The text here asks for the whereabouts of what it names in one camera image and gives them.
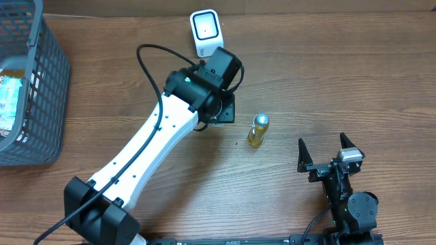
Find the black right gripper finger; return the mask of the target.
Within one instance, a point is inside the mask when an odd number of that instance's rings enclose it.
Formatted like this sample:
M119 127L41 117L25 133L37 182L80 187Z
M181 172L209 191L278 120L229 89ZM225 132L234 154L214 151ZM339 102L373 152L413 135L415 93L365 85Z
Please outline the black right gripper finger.
M302 138L298 139L298 165L297 171L304 173L308 171L308 167L313 166L313 160L309 151L307 150L306 144Z
M341 148L355 148L355 144L352 143L352 141L346 136L344 132L341 132L340 135L340 141L341 141Z

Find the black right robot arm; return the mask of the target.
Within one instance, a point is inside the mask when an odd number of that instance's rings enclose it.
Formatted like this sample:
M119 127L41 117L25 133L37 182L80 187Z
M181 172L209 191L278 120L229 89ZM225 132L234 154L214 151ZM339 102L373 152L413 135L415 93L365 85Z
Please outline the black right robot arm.
M381 234L374 234L377 227L379 200L371 192L355 192L349 177L360 172L365 154L353 144L346 134L340 134L341 149L328 163L316 165L303 139L298 140L297 171L309 174L309 182L321 182L328 207L307 226L300 244L356 244L382 245ZM311 228L327 212L332 214L333 227L320 235L309 236Z

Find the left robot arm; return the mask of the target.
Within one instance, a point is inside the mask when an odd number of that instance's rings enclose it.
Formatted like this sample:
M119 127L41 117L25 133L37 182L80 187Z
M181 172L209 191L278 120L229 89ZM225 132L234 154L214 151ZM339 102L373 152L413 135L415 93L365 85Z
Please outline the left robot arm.
M63 224L90 244L147 244L131 215L142 190L170 151L199 123L233 123L234 77L242 62L218 47L209 60L172 71L157 105L127 145L87 182L64 189Z

